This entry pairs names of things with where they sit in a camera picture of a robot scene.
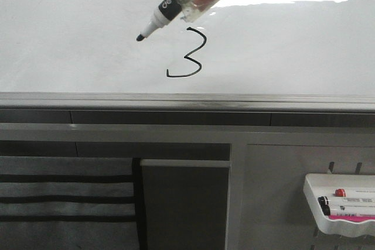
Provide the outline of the white whiteboard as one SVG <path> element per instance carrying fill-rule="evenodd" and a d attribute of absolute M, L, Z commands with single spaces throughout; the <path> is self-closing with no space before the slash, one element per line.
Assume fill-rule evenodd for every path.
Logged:
<path fill-rule="evenodd" d="M 374 111 L 374 0 L 1 0 L 1 107 Z"/>

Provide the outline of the red capped whiteboard marker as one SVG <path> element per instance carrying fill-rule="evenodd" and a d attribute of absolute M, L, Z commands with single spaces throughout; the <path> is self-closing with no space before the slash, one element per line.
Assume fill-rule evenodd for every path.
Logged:
<path fill-rule="evenodd" d="M 336 189 L 336 197 L 349 197 L 349 198 L 374 198 L 374 189 L 365 188 L 351 188 L 351 189 Z"/>

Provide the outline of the dark grey panel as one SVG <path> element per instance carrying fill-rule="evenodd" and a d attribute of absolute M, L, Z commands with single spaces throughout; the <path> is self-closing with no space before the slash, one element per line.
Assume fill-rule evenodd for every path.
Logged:
<path fill-rule="evenodd" d="M 143 166 L 149 249 L 224 249 L 228 167 Z"/>

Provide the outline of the left black tray hook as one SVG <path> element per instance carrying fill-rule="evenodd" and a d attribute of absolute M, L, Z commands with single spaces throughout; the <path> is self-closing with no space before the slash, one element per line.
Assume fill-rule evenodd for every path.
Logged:
<path fill-rule="evenodd" d="M 330 162 L 330 163 L 329 163 L 329 166 L 328 166 L 328 171 L 327 171 L 327 173 L 328 173 L 328 174 L 333 174 L 333 172 L 334 172 L 334 168 L 335 168 L 335 163 L 334 163 L 334 162 Z"/>

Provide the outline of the black tray hook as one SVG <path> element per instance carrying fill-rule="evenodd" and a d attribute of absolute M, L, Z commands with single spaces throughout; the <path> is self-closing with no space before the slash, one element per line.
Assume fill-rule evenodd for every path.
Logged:
<path fill-rule="evenodd" d="M 333 172 L 334 172 L 334 168 L 335 168 L 335 163 L 334 163 L 334 162 L 330 162 L 330 163 L 329 163 L 329 166 L 328 166 L 328 171 L 327 171 L 327 173 L 328 173 L 328 174 L 333 174 Z"/>
<path fill-rule="evenodd" d="M 357 165 L 356 165 L 356 169 L 355 169 L 355 171 L 354 171 L 355 174 L 360 174 L 361 169 L 362 169 L 362 165 L 363 165 L 362 162 L 358 162 L 358 163 L 357 163 Z"/>

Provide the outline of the upper black capped marker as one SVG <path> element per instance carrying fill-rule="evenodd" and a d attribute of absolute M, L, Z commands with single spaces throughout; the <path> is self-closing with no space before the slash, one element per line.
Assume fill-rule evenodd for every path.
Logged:
<path fill-rule="evenodd" d="M 353 197 L 318 197 L 318 202 L 320 205 L 349 205 L 349 206 L 373 206 L 373 198 L 353 198 Z"/>

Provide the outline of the black capped marker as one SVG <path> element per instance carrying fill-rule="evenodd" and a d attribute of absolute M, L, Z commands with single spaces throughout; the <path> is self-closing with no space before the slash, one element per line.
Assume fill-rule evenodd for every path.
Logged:
<path fill-rule="evenodd" d="M 349 217 L 374 217 L 374 207 L 362 206 L 323 206 L 324 215 Z"/>
<path fill-rule="evenodd" d="M 318 197 L 318 202 L 320 205 L 349 205 L 349 206 L 373 206 L 373 198 L 353 198 L 353 197 Z"/>

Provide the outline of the grey black striped cloth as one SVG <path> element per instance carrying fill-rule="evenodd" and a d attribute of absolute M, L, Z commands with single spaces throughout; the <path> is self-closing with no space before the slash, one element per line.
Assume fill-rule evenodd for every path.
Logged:
<path fill-rule="evenodd" d="M 139 160 L 1 157 L 2 249 L 146 249 Z"/>

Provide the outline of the lower black capped marker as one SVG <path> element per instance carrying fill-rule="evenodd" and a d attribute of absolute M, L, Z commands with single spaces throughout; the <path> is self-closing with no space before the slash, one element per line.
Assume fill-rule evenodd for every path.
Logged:
<path fill-rule="evenodd" d="M 323 206 L 324 215 L 349 217 L 374 217 L 374 207 L 362 206 Z"/>

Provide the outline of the right black tray hook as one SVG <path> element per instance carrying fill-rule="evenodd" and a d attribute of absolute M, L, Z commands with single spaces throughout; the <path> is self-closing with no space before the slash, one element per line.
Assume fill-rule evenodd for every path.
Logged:
<path fill-rule="evenodd" d="M 362 162 L 358 162 L 358 163 L 357 163 L 357 165 L 356 165 L 356 169 L 355 169 L 355 171 L 354 171 L 355 174 L 360 174 L 361 169 L 362 169 L 362 165 L 363 165 Z"/>

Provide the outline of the white plastic marker tray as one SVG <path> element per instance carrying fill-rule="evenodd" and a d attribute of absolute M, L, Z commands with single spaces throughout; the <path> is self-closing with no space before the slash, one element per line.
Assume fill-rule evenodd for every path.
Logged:
<path fill-rule="evenodd" d="M 336 189 L 351 188 L 374 189 L 374 176 L 310 173 L 305 177 L 304 194 L 316 224 L 323 233 L 351 238 L 363 235 L 374 236 L 374 220 L 364 222 L 330 220 L 322 211 L 322 207 L 328 205 L 320 205 L 318 197 L 335 197 Z"/>

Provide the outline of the pink eraser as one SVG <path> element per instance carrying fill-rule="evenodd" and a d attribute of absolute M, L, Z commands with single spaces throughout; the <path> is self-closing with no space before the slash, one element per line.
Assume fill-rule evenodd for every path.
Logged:
<path fill-rule="evenodd" d="M 330 220 L 345 220 L 351 222 L 364 222 L 375 220 L 375 216 L 339 216 L 339 215 L 329 215 Z"/>

